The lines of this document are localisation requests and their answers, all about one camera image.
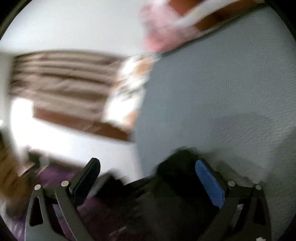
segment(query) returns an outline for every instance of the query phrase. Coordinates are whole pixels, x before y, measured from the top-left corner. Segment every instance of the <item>striped curtain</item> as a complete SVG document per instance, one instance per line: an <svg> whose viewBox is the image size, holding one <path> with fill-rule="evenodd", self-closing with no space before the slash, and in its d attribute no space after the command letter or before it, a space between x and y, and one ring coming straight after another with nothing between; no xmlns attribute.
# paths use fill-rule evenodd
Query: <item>striped curtain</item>
<svg viewBox="0 0 296 241"><path fill-rule="evenodd" d="M81 131L128 140L101 123L106 99L124 57L43 51L15 58L10 93L34 102L34 117Z"/></svg>

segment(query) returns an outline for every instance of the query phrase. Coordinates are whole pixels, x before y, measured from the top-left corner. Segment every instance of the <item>blue gripper pad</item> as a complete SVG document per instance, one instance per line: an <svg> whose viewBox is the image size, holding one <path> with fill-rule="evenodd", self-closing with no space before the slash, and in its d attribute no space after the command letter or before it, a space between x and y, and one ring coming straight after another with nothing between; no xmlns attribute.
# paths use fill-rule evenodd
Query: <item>blue gripper pad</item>
<svg viewBox="0 0 296 241"><path fill-rule="evenodd" d="M225 203L224 190L221 188L202 160L196 161L195 172L211 199L212 204L221 209Z"/></svg>

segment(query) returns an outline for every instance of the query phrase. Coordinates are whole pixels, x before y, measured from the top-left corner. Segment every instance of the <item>pink fabric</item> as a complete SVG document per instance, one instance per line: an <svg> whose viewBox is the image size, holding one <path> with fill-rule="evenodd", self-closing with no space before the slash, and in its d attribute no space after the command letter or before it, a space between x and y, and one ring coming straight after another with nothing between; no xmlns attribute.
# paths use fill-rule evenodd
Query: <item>pink fabric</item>
<svg viewBox="0 0 296 241"><path fill-rule="evenodd" d="M174 23L181 16L169 5L148 4L141 10L141 17L148 30L145 42L152 52L171 51L199 34L193 26L176 26Z"/></svg>

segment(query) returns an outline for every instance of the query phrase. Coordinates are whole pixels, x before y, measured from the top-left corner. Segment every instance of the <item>purple rug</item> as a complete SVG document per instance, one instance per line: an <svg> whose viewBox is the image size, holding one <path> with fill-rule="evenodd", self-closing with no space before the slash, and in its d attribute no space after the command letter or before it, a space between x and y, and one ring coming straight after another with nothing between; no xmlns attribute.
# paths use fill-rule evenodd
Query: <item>purple rug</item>
<svg viewBox="0 0 296 241"><path fill-rule="evenodd" d="M53 164L48 166L38 175L38 183L42 186L58 186L64 180L70 180L77 172L78 168L63 167ZM75 241L72 236L58 205L54 205L59 223L68 240ZM122 207L109 208L98 198L87 199L83 205L77 208L82 221L93 235L95 240L100 241L144 241L148 239L146 231L139 234L135 231L134 218L129 215ZM14 220L11 232L18 241L25 240L25 216L19 220Z"/></svg>

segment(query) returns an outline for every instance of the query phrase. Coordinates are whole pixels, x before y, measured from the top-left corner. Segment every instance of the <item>metal screw head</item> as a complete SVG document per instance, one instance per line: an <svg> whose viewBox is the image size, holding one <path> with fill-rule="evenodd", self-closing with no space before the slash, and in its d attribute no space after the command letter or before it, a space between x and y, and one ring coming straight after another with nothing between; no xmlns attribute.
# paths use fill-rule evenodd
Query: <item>metal screw head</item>
<svg viewBox="0 0 296 241"><path fill-rule="evenodd" d="M232 181L232 180L228 181L227 184L228 184L228 186L230 186L230 187L234 187L234 186L236 185L235 181Z"/></svg>
<svg viewBox="0 0 296 241"><path fill-rule="evenodd" d="M257 190L262 190L262 187L261 187L259 184L255 185L255 188L256 188Z"/></svg>
<svg viewBox="0 0 296 241"><path fill-rule="evenodd" d="M61 183L61 185L62 185L62 187L66 187L66 186L69 185L69 182L68 182L68 181L63 181L63 182Z"/></svg>
<svg viewBox="0 0 296 241"><path fill-rule="evenodd" d="M35 190L39 190L40 188L41 188L41 185L40 185L40 184L37 184L37 185L34 187Z"/></svg>

